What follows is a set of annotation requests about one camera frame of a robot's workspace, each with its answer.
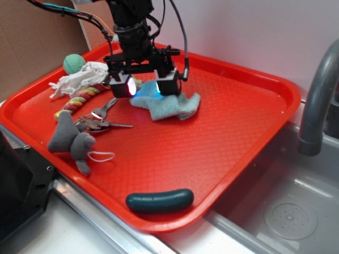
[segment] cardboard box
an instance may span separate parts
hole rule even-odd
[[[54,4],[73,7],[69,0]],[[0,102],[63,65],[72,53],[88,51],[79,20],[31,3],[3,1],[0,9]]]
[[[106,1],[98,1],[92,4],[78,4],[76,5],[76,9],[99,17],[101,23],[106,25],[105,29],[109,35],[113,35],[113,17]],[[94,49],[103,43],[107,43],[107,40],[97,27],[86,21],[81,21],[81,23],[90,49]]]

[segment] gray stuffed animal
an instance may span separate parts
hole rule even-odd
[[[47,144],[50,152],[70,152],[75,160],[78,170],[88,176],[91,169],[86,163],[88,153],[92,151],[95,138],[88,133],[82,133],[85,124],[74,125],[72,116],[68,112],[61,112],[57,128]]]

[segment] gray faucet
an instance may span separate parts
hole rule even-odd
[[[302,155],[320,153],[323,132],[339,139],[339,39],[326,51],[307,96],[298,135]]]

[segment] dark green rubber toy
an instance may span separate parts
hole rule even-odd
[[[137,213],[164,214],[180,212],[194,200],[190,189],[177,189],[158,193],[132,193],[126,198],[128,208]]]

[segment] light blue sponge cloth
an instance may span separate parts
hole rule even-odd
[[[200,95],[195,93],[189,99],[183,93],[162,96],[157,90],[156,81],[151,80],[142,85],[141,89],[130,99],[130,103],[135,107],[148,109],[153,121],[171,116],[185,120],[196,113]]]

